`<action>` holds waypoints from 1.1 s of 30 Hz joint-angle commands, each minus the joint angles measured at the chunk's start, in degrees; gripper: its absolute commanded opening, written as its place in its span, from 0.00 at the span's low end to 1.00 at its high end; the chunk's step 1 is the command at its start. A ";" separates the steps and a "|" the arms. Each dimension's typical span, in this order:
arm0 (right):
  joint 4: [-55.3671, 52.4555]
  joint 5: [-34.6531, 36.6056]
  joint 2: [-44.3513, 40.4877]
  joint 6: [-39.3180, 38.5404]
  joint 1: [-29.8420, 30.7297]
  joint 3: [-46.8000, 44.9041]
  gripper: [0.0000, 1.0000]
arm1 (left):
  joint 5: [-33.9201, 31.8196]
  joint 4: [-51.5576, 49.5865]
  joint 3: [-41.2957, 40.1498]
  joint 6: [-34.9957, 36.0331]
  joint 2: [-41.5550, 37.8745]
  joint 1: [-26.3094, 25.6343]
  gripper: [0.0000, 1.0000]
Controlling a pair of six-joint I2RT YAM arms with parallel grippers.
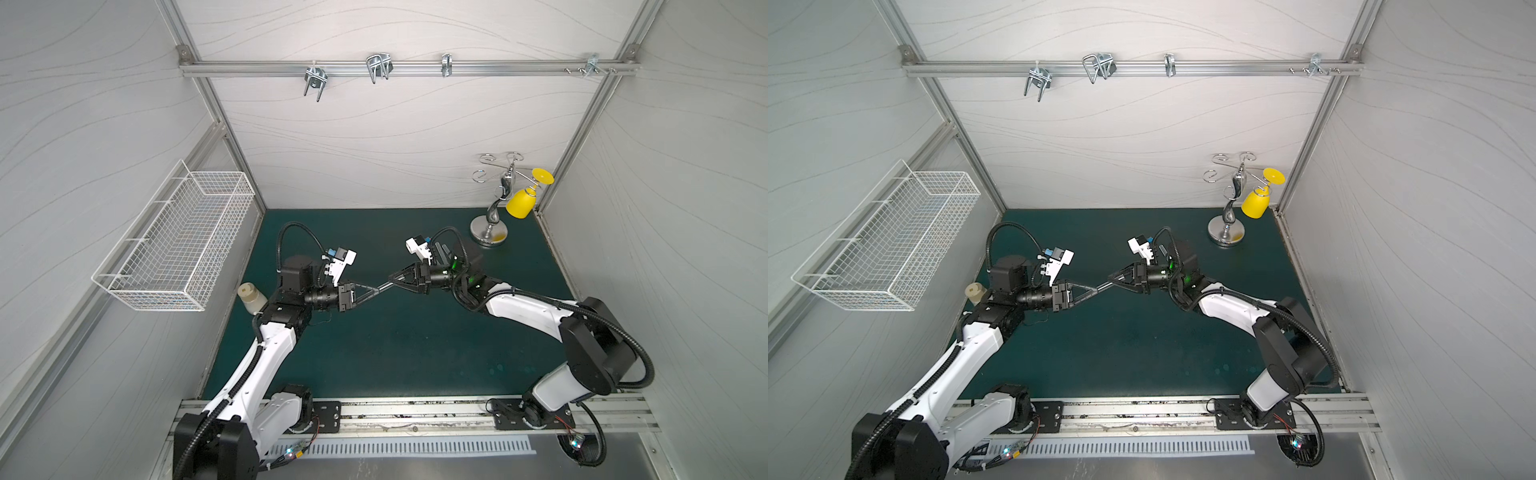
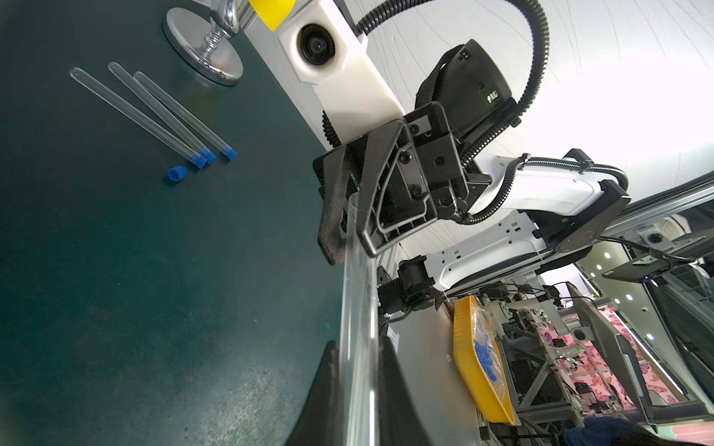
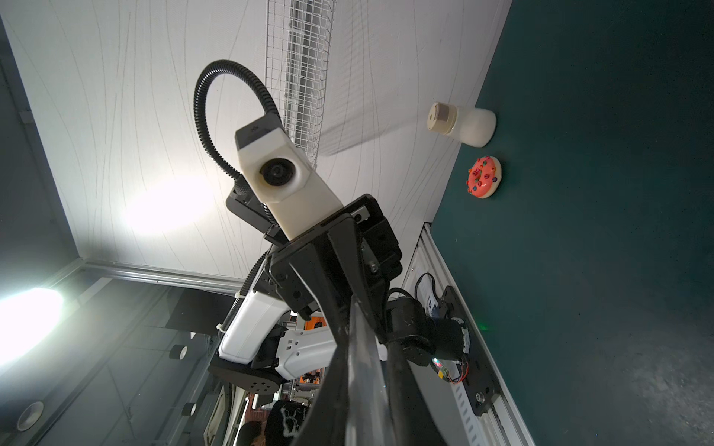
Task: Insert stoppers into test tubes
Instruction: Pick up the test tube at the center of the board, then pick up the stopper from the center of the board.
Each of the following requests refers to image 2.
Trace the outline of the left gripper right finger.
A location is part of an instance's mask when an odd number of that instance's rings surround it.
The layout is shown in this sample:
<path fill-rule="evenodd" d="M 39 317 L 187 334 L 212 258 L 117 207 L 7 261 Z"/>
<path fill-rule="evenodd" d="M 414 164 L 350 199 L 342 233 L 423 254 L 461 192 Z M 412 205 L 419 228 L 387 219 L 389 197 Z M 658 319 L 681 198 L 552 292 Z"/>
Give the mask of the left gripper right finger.
<path fill-rule="evenodd" d="M 403 378 L 392 340 L 379 340 L 377 419 L 380 445 L 431 445 Z"/>

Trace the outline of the clear test tube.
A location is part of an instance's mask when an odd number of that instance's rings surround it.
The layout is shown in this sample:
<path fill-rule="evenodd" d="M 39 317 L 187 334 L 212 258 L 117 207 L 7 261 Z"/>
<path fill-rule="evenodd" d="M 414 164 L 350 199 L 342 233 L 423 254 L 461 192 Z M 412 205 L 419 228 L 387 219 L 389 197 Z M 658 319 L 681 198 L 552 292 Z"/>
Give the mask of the clear test tube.
<path fill-rule="evenodd" d="M 348 201 L 340 328 L 341 445 L 378 445 L 377 267 L 357 232 L 359 195 Z"/>
<path fill-rule="evenodd" d="M 108 64 L 109 71 L 140 98 L 165 124 L 167 124 L 187 146 L 206 162 L 205 145 L 180 120 L 171 113 L 152 93 L 118 62 Z"/>
<path fill-rule="evenodd" d="M 143 85 L 152 94 L 154 94 L 154 96 L 156 96 L 158 100 L 160 100 L 165 106 L 167 106 L 169 110 L 173 111 L 173 113 L 183 119 L 208 142 L 213 144 L 217 149 L 221 150 L 226 146 L 231 147 L 218 134 L 216 134 L 200 119 L 198 119 L 188 109 L 186 109 L 180 102 L 178 102 L 171 95 L 165 92 L 162 87 L 159 87 L 159 85 L 154 83 L 154 81 L 152 81 L 152 79 L 148 75 L 144 74 L 143 72 L 135 72 L 134 77 L 141 85 Z"/>
<path fill-rule="evenodd" d="M 78 84 L 85 87 L 95 96 L 101 98 L 129 120 L 140 126 L 142 129 L 153 135 L 156 139 L 163 142 L 167 147 L 181 155 L 188 161 L 188 155 L 193 151 L 177 137 L 169 133 L 165 128 L 159 126 L 154 120 L 149 118 L 142 111 L 131 105 L 128 101 L 114 93 L 106 85 L 100 83 L 93 76 L 85 72 L 83 69 L 74 67 L 70 70 L 70 76 Z"/>

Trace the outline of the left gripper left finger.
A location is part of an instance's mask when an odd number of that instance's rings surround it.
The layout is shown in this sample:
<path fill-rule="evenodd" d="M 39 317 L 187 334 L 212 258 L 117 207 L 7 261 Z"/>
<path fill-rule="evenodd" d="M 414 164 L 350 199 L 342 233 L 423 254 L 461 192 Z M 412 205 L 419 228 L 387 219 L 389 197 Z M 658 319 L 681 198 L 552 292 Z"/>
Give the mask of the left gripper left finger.
<path fill-rule="evenodd" d="M 285 446 L 337 445 L 338 410 L 340 409 L 340 363 L 338 344 L 325 345 L 299 418 Z"/>

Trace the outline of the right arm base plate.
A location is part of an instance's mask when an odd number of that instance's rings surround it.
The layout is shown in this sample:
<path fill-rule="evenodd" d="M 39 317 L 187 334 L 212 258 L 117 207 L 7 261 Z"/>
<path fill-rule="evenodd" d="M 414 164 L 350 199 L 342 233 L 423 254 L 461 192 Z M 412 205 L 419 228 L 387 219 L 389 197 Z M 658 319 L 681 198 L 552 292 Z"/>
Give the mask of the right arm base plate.
<path fill-rule="evenodd" d="M 401 282 L 390 278 L 383 266 L 377 267 L 377 297 L 379 298 L 379 335 L 386 336 L 390 317 L 403 309 Z"/>

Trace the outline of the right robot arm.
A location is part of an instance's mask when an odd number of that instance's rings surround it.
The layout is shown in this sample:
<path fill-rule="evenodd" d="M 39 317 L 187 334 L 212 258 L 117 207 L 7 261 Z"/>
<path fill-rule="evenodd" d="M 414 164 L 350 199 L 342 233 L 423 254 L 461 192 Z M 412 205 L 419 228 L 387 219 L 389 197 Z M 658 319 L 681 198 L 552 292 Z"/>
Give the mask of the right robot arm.
<path fill-rule="evenodd" d="M 578 252 L 630 202 L 621 170 L 576 149 L 562 159 L 523 154 L 478 167 L 478 154 L 518 126 L 533 104 L 549 57 L 543 7 L 515 7 L 532 38 L 520 98 L 483 49 L 468 42 L 443 55 L 411 113 L 352 137 L 338 132 L 334 113 L 323 116 L 332 149 L 313 167 L 324 200 L 318 243 L 329 263 L 344 260 L 350 235 L 375 258 L 439 220 L 480 227 L 456 245 L 402 262 L 396 278 L 379 288 L 384 313 L 440 305 L 462 282 Z"/>

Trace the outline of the blue stopper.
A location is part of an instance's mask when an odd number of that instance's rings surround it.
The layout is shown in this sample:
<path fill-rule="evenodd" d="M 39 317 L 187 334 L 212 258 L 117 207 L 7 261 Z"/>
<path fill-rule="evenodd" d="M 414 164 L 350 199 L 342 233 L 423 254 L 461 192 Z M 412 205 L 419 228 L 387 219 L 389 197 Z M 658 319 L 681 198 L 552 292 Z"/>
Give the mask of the blue stopper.
<path fill-rule="evenodd" d="M 200 154 L 206 159 L 208 165 L 211 165 L 217 160 L 217 156 L 215 156 L 211 150 L 208 150 L 208 148 L 202 148 Z"/>
<path fill-rule="evenodd" d="M 231 147 L 229 147 L 229 146 L 226 146 L 226 147 L 222 148 L 222 149 L 221 149 L 221 152 L 222 152 L 229 160 L 234 159 L 234 157 L 237 155 L 237 152 L 236 152 L 233 148 L 231 148 Z"/>
<path fill-rule="evenodd" d="M 181 182 L 188 175 L 188 169 L 183 165 L 167 170 L 167 178 L 173 182 Z"/>
<path fill-rule="evenodd" d="M 204 156 L 195 152 L 188 155 L 188 161 L 198 169 L 202 169 L 208 162 Z"/>

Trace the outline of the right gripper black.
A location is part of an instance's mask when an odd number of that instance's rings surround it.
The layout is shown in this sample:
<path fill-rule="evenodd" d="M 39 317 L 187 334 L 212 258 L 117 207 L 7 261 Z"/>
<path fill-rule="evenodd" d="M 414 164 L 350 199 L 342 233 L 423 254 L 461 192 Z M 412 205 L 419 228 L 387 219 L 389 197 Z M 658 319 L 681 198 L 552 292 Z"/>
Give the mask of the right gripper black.
<path fill-rule="evenodd" d="M 463 219 L 491 185 L 478 165 L 461 165 L 442 104 L 430 102 L 405 119 L 313 161 L 323 198 L 318 245 L 331 266 L 344 262 L 351 195 L 359 192 L 358 238 L 376 258 L 437 219 Z"/>

